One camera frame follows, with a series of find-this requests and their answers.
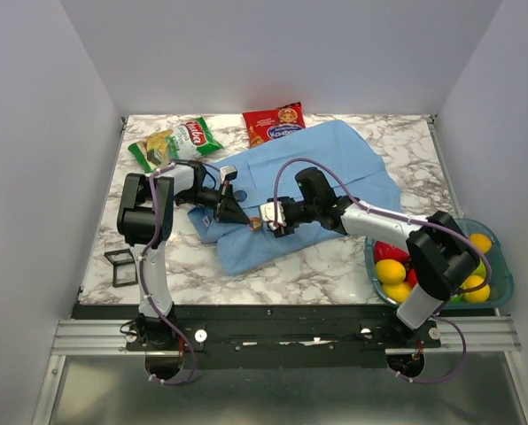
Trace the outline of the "teal plastic fruit container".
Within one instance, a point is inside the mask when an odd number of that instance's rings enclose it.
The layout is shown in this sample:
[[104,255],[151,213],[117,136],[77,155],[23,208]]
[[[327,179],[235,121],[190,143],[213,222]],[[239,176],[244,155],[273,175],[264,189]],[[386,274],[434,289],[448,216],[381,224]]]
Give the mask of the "teal plastic fruit container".
[[[514,293],[514,279],[512,273],[509,271],[509,267],[501,249],[501,243],[496,234],[485,224],[477,220],[456,218],[455,221],[466,236],[483,234],[491,240],[492,247],[489,252],[485,254],[493,272],[492,278],[489,282],[491,292],[489,298],[483,303],[469,303],[460,298],[458,302],[449,302],[444,307],[444,310],[498,308],[507,304]],[[381,301],[393,308],[398,308],[400,304],[386,295],[383,291],[382,283],[377,279],[375,269],[376,261],[374,256],[376,242],[376,240],[367,237],[364,244],[365,265],[369,281],[373,286],[374,292]]]

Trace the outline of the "green lime lower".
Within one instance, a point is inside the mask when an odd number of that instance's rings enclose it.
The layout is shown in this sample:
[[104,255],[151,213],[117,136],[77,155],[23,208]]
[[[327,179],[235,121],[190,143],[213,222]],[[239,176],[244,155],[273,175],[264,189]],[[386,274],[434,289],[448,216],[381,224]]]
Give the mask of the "green lime lower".
[[453,294],[450,298],[451,303],[461,303],[463,301],[463,293],[462,290],[459,290]]

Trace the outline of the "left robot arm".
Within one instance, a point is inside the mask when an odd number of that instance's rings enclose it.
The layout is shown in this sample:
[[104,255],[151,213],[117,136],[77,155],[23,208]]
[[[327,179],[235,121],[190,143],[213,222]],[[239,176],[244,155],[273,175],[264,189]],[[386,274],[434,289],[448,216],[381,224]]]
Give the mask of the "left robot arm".
[[167,286],[166,244],[174,208],[195,205],[213,212],[220,223],[247,225],[250,220],[234,196],[235,166],[221,168],[178,159],[150,174],[128,174],[117,217],[135,262],[141,301],[130,331],[159,350],[182,341],[175,326],[175,302]]

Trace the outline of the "red dragon fruit toy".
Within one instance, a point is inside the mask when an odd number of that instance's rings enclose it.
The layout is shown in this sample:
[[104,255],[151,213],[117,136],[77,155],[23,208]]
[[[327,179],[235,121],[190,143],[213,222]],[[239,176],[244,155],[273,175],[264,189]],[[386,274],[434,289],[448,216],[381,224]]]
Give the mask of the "red dragon fruit toy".
[[410,261],[408,252],[403,251],[394,245],[383,243],[381,241],[375,242],[373,257],[376,263],[384,259],[392,259],[402,264],[408,263]]

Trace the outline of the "aluminium rail frame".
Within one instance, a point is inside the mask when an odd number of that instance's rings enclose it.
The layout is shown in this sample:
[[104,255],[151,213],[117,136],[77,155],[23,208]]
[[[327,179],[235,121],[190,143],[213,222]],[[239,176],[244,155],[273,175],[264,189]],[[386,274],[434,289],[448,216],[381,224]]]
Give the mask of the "aluminium rail frame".
[[[53,337],[50,359],[43,386],[36,403],[32,422],[50,424],[54,406],[58,403],[59,381],[69,356],[139,356],[141,358],[176,358],[177,350],[150,348],[140,343],[129,349],[131,338],[119,331],[122,320],[61,320]],[[522,345],[516,327],[509,316],[440,318],[437,329],[430,332],[438,337],[439,347],[423,345],[423,352],[451,354],[454,352],[502,352],[506,359],[516,399],[528,424],[528,382],[520,351]]]

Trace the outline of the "yellow lemon upper left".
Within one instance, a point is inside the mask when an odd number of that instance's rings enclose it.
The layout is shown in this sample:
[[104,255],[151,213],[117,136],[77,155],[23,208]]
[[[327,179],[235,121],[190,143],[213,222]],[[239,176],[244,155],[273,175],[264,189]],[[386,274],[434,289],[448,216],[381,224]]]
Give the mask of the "yellow lemon upper left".
[[406,281],[407,270],[397,260],[382,259],[375,265],[377,279],[386,285],[398,285]]

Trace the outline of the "yellow lemon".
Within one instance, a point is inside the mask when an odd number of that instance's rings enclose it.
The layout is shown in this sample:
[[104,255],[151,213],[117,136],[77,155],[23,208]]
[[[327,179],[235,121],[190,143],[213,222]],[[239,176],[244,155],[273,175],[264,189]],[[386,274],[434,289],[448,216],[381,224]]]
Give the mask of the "yellow lemon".
[[479,275],[472,274],[462,284],[464,292],[462,298],[464,301],[472,304],[481,304],[486,302],[491,295],[491,288],[489,284],[484,284],[485,279]]
[[377,279],[386,285],[398,285],[406,281],[407,270],[397,260],[382,259],[375,265]]
[[470,241],[484,254],[487,254],[493,246],[493,241],[487,235],[482,233],[471,234]]
[[400,304],[408,299],[412,292],[412,287],[407,282],[401,282],[396,284],[383,284],[382,290],[389,299]]

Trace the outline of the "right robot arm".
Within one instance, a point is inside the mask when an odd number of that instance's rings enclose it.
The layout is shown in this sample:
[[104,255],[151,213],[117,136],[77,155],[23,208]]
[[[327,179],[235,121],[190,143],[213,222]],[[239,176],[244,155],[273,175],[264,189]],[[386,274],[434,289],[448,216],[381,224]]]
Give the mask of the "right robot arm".
[[343,236],[367,236],[408,252],[418,284],[384,326],[384,336],[400,347],[418,339],[420,327],[483,261],[446,212],[425,219],[375,207],[349,191],[339,196],[316,167],[298,172],[295,180],[300,201],[274,196],[259,207],[274,236],[287,236],[301,224],[317,222]]

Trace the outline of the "black double frame stand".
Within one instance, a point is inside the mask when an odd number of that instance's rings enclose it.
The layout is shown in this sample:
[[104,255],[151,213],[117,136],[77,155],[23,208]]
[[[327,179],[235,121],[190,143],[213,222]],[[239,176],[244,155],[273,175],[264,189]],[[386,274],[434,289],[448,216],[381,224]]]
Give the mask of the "black double frame stand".
[[112,286],[114,288],[138,284],[136,264],[129,248],[106,251],[104,257],[112,267]]

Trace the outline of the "green lime upper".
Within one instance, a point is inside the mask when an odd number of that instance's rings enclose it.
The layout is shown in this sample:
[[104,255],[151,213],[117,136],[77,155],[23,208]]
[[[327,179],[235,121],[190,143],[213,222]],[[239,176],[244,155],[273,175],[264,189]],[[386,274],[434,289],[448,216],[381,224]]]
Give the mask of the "green lime upper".
[[473,275],[477,275],[477,276],[481,277],[482,279],[486,278],[486,268],[485,268],[485,264],[484,264],[484,262],[482,260],[479,261],[478,267],[474,270],[474,272],[472,274]]

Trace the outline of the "yellow lemon lower left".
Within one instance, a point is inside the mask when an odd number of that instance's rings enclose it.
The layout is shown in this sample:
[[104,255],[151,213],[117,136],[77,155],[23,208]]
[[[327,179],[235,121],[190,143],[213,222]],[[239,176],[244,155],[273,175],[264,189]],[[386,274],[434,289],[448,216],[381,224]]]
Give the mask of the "yellow lemon lower left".
[[401,282],[396,284],[383,284],[382,290],[389,299],[400,304],[408,299],[412,292],[412,287],[407,282]]

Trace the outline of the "light blue shirt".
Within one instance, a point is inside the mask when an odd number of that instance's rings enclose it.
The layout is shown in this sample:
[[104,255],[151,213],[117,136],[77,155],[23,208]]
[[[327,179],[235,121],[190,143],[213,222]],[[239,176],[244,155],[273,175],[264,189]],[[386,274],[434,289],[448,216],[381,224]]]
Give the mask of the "light blue shirt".
[[235,166],[235,189],[246,194],[241,202],[249,217],[273,198],[285,218],[296,222],[292,234],[276,237],[267,230],[223,224],[212,210],[194,208],[190,222],[204,243],[215,243],[221,268],[236,275],[294,251],[333,239],[333,213],[350,205],[348,194],[376,207],[400,211],[400,190],[386,172],[384,161],[360,135],[341,120],[310,127],[277,141],[217,162]]

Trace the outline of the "red candy bag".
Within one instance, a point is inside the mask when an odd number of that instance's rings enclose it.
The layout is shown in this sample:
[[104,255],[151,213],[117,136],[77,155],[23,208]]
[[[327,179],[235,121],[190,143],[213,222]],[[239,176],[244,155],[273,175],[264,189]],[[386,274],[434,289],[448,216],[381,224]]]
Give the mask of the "red candy bag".
[[301,102],[274,109],[244,112],[249,148],[255,148],[306,127]]

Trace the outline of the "yellow lemon back right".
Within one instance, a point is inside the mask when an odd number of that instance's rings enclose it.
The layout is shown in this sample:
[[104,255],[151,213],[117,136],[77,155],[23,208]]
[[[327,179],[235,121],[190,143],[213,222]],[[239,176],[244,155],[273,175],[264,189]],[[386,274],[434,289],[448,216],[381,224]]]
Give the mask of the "yellow lemon back right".
[[482,233],[471,234],[470,241],[484,254],[487,254],[493,246],[493,241],[487,235]]

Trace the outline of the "yellow lemon front right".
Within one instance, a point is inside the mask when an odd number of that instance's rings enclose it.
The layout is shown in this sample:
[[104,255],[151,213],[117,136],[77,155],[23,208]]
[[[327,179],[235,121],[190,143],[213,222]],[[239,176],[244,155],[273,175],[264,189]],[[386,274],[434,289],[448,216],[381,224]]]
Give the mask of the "yellow lemon front right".
[[484,284],[485,279],[479,275],[472,274],[462,284],[464,292],[462,298],[464,301],[472,304],[481,304],[486,302],[491,295],[491,288],[489,284]]

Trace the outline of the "red apple toy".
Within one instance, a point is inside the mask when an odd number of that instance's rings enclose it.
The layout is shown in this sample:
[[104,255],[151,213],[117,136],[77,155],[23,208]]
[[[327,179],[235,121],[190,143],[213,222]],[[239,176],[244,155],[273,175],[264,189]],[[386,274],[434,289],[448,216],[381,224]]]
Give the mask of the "red apple toy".
[[408,284],[409,284],[409,286],[411,288],[414,288],[418,284],[418,279],[417,279],[417,276],[415,274],[415,269],[414,268],[409,270],[408,276],[407,276],[407,282],[408,282]]

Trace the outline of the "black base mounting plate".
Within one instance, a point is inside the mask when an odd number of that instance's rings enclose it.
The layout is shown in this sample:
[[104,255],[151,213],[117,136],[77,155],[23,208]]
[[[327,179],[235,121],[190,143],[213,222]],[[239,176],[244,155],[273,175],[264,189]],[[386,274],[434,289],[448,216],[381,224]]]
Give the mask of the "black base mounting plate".
[[[71,320],[122,320],[119,331],[131,338],[129,349],[141,343],[130,331],[137,311],[122,305],[81,306]],[[402,371],[423,366],[423,345],[439,347],[440,318],[485,317],[475,311],[430,319],[407,341],[384,336],[393,310],[382,305],[179,305],[175,326],[182,341],[158,346],[177,350],[176,358],[142,358],[157,375],[192,368],[288,369],[310,367],[396,367]]]

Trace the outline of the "green lime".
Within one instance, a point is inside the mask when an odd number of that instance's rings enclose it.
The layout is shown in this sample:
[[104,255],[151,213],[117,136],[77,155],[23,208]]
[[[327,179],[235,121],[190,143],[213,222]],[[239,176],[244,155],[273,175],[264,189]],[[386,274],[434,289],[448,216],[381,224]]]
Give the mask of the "green lime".
[[453,294],[450,298],[451,303],[461,303],[463,301],[463,293],[462,290],[459,290]]
[[477,276],[481,277],[482,279],[486,278],[486,268],[485,268],[485,264],[484,264],[484,262],[482,260],[479,261],[478,267],[474,270],[474,272],[472,274],[473,275],[477,275]]

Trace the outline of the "green chips bag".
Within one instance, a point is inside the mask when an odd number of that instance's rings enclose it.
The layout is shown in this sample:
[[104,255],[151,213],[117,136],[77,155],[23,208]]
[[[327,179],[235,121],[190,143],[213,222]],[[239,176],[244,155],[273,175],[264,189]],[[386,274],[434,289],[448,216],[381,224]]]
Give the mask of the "green chips bag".
[[146,173],[164,168],[174,160],[197,160],[220,150],[223,146],[203,117],[181,121],[128,147]]

